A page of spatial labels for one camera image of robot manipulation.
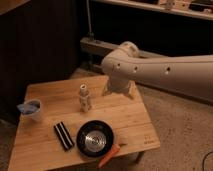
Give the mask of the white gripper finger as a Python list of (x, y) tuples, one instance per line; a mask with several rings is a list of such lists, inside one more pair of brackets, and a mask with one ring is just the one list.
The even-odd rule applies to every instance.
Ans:
[(134, 92), (132, 90), (129, 90), (128, 92), (124, 93), (124, 95), (131, 100), (134, 99)]
[(107, 95), (110, 95), (111, 93), (112, 93), (112, 91), (110, 90), (108, 85), (105, 85), (102, 90), (102, 96), (107, 96)]

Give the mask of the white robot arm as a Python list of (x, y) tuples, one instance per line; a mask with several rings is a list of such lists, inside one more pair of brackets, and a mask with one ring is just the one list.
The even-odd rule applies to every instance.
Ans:
[(213, 55), (140, 58), (138, 47), (123, 42), (101, 62), (108, 86), (122, 91), (130, 80), (213, 103)]

